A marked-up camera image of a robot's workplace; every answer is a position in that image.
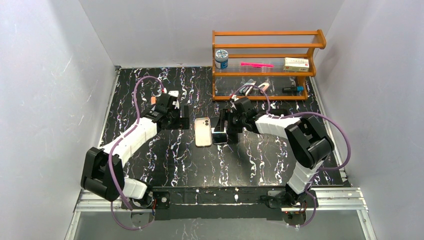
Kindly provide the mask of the black smartphone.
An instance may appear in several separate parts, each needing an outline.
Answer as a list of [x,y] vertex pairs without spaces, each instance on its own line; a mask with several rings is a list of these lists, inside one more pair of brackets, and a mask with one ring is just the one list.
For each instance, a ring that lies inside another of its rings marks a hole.
[[212,143],[214,145],[223,145],[228,142],[228,135],[226,127],[212,127],[211,128]]

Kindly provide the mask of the pink phone case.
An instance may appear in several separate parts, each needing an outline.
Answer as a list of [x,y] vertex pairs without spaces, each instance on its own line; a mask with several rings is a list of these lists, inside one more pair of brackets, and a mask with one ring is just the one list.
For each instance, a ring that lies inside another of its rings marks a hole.
[[208,117],[194,120],[195,145],[197,147],[209,147],[213,144],[211,121]]

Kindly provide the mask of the black remote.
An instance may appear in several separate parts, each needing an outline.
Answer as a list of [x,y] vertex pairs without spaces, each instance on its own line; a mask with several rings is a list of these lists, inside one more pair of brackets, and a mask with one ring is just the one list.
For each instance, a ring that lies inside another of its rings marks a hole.
[[286,109],[271,109],[268,113],[278,117],[289,115]]

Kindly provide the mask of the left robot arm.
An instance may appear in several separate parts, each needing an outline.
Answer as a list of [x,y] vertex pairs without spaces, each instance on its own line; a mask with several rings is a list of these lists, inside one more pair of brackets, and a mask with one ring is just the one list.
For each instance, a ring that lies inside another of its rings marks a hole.
[[91,147],[85,155],[80,186],[110,202],[119,197],[144,199],[148,184],[125,177],[123,167],[162,130],[189,129],[189,108],[180,105],[179,95],[177,90],[162,93],[124,133],[104,146]]

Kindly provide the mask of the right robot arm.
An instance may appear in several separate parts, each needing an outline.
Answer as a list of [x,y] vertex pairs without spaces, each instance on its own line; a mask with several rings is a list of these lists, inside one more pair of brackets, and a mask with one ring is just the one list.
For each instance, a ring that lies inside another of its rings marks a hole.
[[288,140],[296,165],[285,185],[285,194],[296,200],[306,193],[313,176],[335,149],[317,117],[314,112],[288,116],[284,109],[258,110],[247,97],[242,97],[234,100],[230,108],[219,111],[211,123],[212,139],[215,144],[222,144],[230,135],[247,130]]

